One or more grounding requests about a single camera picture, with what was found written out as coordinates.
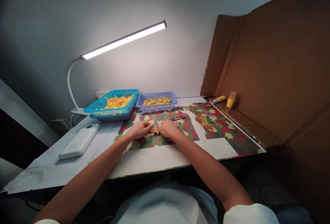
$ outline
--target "hand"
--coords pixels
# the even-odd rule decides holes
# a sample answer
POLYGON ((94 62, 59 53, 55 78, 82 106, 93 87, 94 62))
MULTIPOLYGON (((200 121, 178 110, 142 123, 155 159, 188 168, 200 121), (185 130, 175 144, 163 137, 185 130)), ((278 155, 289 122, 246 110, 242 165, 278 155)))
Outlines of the hand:
POLYGON ((177 125, 177 122, 164 120, 157 128, 162 136, 172 138, 174 135, 181 133, 177 125))
POLYGON ((131 140, 136 140, 146 134, 151 134, 153 131, 153 125, 145 121, 138 121, 136 124, 131 127, 131 129, 125 134, 131 140))

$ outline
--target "lamp head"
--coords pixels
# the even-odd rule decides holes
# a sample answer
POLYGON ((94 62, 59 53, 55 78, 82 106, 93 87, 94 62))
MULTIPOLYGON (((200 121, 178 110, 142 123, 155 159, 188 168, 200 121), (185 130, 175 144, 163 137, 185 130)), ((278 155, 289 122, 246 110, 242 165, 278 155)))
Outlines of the lamp head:
POLYGON ((142 30, 139 30, 137 32, 134 32, 132 34, 129 34, 127 36, 124 36, 122 38, 119 38, 119 39, 117 39, 117 40, 115 40, 113 42, 110 42, 110 43, 107 43, 107 44, 105 44, 103 46, 100 46, 100 47, 98 47, 98 48, 96 48, 96 49, 94 49, 92 51, 89 51, 89 52, 87 52, 85 54, 82 54, 82 55, 79 56, 79 58, 81 58, 81 60, 88 60, 90 58, 93 58, 94 56, 97 56, 99 54, 102 54, 104 52, 107 52, 107 51, 109 51, 111 49, 117 48, 117 47, 119 47, 121 45, 124 45, 126 43, 132 42, 132 41, 134 41, 136 39, 139 39, 141 37, 144 37, 146 35, 150 35, 150 34, 156 32, 156 31, 160 31, 162 29, 165 29, 166 27, 167 27, 166 26, 166 22, 164 20, 162 22, 159 22, 157 24, 151 25, 151 26, 149 26, 147 28, 144 28, 142 30))

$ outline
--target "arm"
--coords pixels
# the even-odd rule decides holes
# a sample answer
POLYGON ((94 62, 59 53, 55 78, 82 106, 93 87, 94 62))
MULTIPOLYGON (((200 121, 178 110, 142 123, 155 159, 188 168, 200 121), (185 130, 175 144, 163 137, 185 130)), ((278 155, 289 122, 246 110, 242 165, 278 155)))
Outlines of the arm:
POLYGON ((109 176, 128 144, 146 133, 151 133, 152 128, 152 125, 144 121, 131 127, 125 135, 71 179, 32 223, 43 219, 56 220, 61 224, 71 223, 109 176))
POLYGON ((177 128, 176 122, 165 120, 158 126, 158 130, 177 144, 204 183, 220 199, 226 211, 238 204, 253 204, 236 178, 208 152, 188 139, 177 128))

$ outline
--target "white sleeve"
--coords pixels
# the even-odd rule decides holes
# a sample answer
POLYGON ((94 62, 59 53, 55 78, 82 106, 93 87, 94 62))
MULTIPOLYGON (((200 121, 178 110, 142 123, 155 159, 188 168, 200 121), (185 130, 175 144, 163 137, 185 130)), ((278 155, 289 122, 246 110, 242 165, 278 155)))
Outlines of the white sleeve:
POLYGON ((259 203, 236 205, 231 207, 223 217, 223 224, 279 224, 274 212, 259 203))
POLYGON ((44 219, 41 221, 37 221, 35 224, 59 224, 59 223, 51 219, 44 219))

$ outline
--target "desk lamp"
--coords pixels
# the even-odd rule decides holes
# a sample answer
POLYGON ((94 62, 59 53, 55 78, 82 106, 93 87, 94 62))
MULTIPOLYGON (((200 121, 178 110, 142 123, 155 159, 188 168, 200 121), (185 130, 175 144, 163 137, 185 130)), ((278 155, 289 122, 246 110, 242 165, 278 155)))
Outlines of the desk lamp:
POLYGON ((167 26, 166 26, 166 22, 165 20, 162 21, 162 22, 159 22, 157 24, 154 24, 152 26, 149 26, 147 28, 144 28, 142 30, 139 30, 137 32, 134 32, 132 34, 129 34, 127 36, 124 36, 122 38, 119 38, 117 40, 114 40, 110 43, 107 43, 101 47, 98 47, 94 50, 91 50, 85 54, 82 54, 80 55, 78 58, 74 59, 68 66, 68 69, 66 70, 66 85, 68 87, 68 91, 69 91, 69 94, 70 94, 70 97, 71 97, 71 100, 75 106, 75 108, 73 110, 71 110, 72 113, 77 113, 77 114, 83 114, 83 115, 89 115, 90 113, 86 113, 84 112, 84 108, 79 108, 76 101, 75 101, 75 98, 73 97, 73 94, 72 94, 72 91, 71 91, 71 87, 70 87, 70 72, 71 72, 71 69, 73 67, 74 64, 76 64, 78 61, 80 60, 89 60, 99 54, 102 54, 104 52, 107 52, 111 49, 114 49, 114 48, 117 48, 121 45, 124 45, 126 43, 129 43, 129 42, 132 42, 136 39, 139 39, 141 37, 144 37, 146 35, 150 35, 156 31, 160 31, 162 29, 165 29, 167 26))

